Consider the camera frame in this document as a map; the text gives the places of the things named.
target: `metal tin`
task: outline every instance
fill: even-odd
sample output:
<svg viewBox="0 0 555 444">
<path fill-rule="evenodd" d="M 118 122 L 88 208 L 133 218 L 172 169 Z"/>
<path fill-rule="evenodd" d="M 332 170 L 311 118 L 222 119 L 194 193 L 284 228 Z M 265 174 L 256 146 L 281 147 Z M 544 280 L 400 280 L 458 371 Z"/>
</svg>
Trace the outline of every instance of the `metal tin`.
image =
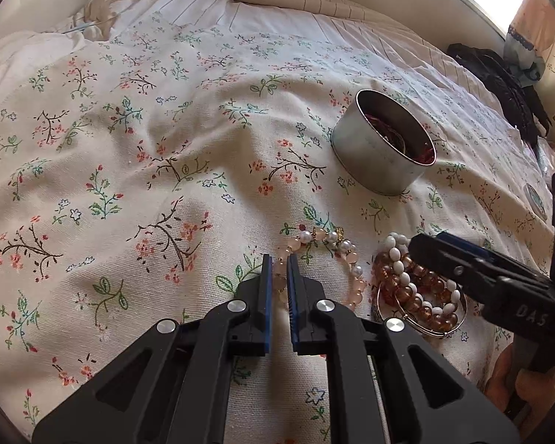
<svg viewBox="0 0 555 444">
<path fill-rule="evenodd" d="M 431 148 L 429 164 L 412 160 L 377 132 L 365 114 L 373 115 L 400 133 L 408 148 Z M 399 195 L 435 163 L 434 144 L 420 123 L 395 100 L 375 90 L 360 90 L 331 134 L 335 155 L 368 190 Z"/>
</svg>

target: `bracelet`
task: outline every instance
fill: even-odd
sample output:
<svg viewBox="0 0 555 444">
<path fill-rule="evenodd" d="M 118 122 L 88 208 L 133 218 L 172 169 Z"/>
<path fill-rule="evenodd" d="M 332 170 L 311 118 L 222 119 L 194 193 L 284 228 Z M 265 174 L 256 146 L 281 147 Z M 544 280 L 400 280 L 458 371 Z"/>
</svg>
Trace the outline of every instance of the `bracelet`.
<svg viewBox="0 0 555 444">
<path fill-rule="evenodd" d="M 415 264 L 409 256 L 409 242 L 405 235 L 391 232 L 382 244 L 382 252 L 374 259 L 374 309 L 379 319 L 384 320 L 380 310 L 382 295 L 383 301 L 401 313 L 401 319 L 414 329 L 432 337 L 445 337 L 465 321 L 465 296 L 454 280 L 445 280 Z M 460 321 L 456 314 L 459 302 L 463 311 Z"/>
<path fill-rule="evenodd" d="M 304 246 L 312 245 L 313 242 L 322 243 L 327 249 L 335 252 L 336 257 L 341 258 L 349 265 L 349 273 L 353 278 L 351 290 L 349 293 L 346 306 L 352 311 L 356 309 L 356 305 L 360 304 L 363 295 L 362 292 L 366 288 L 366 281 L 361 277 L 364 269 L 358 265 L 357 247 L 348 239 L 343 237 L 343 227 L 336 227 L 335 230 L 327 231 L 324 228 L 313 227 L 312 232 L 302 230 L 297 237 L 290 237 L 287 241 L 287 247 L 277 250 L 277 261 L 273 266 L 274 276 L 273 285 L 279 292 L 279 298 L 287 304 L 286 291 L 286 261 L 291 253 L 297 252 Z"/>
</svg>

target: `metal bangle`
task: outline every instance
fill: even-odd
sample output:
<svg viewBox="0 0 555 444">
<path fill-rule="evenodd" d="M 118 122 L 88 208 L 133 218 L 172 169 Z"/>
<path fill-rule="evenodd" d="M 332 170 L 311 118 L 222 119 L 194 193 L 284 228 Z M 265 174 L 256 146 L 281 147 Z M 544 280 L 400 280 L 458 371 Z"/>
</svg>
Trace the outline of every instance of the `metal bangle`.
<svg viewBox="0 0 555 444">
<path fill-rule="evenodd" d="M 381 284 L 378 285 L 378 290 L 376 291 L 376 313 L 378 315 L 378 318 L 384 322 L 385 318 L 382 316 L 382 312 L 380 311 L 380 288 L 382 287 Z M 450 334 L 452 334 L 453 332 L 459 330 L 459 327 L 462 325 L 462 323 L 465 321 L 466 319 L 466 314 L 468 311 L 468 305 L 466 303 L 466 298 L 465 298 L 465 294 L 464 292 L 460 292 L 460 304 L 462 305 L 463 308 L 463 318 L 462 320 L 460 320 L 460 322 L 456 325 L 456 327 L 454 327 L 450 332 L 436 332 L 430 329 L 427 329 L 426 327 L 422 326 L 420 323 L 417 322 L 417 320 L 409 313 L 407 313 L 407 311 L 401 307 L 401 304 L 399 303 L 399 299 L 397 298 L 396 295 L 393 294 L 393 298 L 395 299 L 395 302 L 397 303 L 397 310 L 401 313 L 401 319 L 403 319 L 405 322 L 407 322 L 410 326 L 412 326 L 416 331 L 418 331 L 421 334 L 430 336 L 430 337 L 436 337 L 438 339 L 442 339 L 446 336 L 449 336 Z"/>
</svg>

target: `metal screw head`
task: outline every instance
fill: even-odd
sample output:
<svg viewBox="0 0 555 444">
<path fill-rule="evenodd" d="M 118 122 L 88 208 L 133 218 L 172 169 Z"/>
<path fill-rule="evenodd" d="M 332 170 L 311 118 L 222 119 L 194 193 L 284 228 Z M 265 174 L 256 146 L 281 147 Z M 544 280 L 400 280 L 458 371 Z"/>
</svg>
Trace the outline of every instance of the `metal screw head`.
<svg viewBox="0 0 555 444">
<path fill-rule="evenodd" d="M 321 312 L 331 312 L 335 309 L 335 304 L 333 304 L 333 302 L 329 299 L 323 299 L 322 301 L 317 302 L 317 309 Z"/>
<path fill-rule="evenodd" d="M 177 326 L 175 322 L 170 319 L 161 320 L 156 325 L 156 330 L 161 334 L 170 334 L 171 332 L 174 332 L 176 328 Z"/>
<path fill-rule="evenodd" d="M 243 301 L 228 302 L 228 310 L 231 312 L 242 312 L 247 308 L 247 304 Z"/>
<path fill-rule="evenodd" d="M 405 323 L 397 317 L 391 317 L 386 320 L 386 328 L 391 332 L 401 332 L 405 328 Z"/>
</svg>

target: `white bedding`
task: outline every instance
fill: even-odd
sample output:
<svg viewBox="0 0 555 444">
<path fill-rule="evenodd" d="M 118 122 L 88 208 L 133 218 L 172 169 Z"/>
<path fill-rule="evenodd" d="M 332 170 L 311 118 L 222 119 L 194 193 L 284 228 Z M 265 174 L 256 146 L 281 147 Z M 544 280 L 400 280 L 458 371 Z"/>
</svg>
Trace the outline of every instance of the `white bedding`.
<svg viewBox="0 0 555 444">
<path fill-rule="evenodd" d="M 229 299 L 300 225 L 343 226 L 366 273 L 388 232 L 442 229 L 546 270 L 552 229 L 522 188 L 548 213 L 551 195 L 481 82 L 349 2 L 251 1 L 264 6 L 91 0 L 59 28 L 105 22 L 84 31 L 95 41 L 0 43 L 0 405 L 23 432 L 156 320 Z M 356 184 L 330 149 L 361 88 L 402 103 L 435 141 L 437 164 L 403 196 Z M 181 220 L 158 225 L 171 212 Z M 181 252 L 162 250 L 170 238 Z M 326 249 L 302 255 L 344 301 Z M 370 316 L 368 290 L 356 313 Z M 235 365 L 226 444 L 329 438 L 323 358 L 292 354 L 277 297 L 274 323 L 272 354 Z M 434 345 L 481 385 L 510 338 L 472 305 Z"/>
</svg>

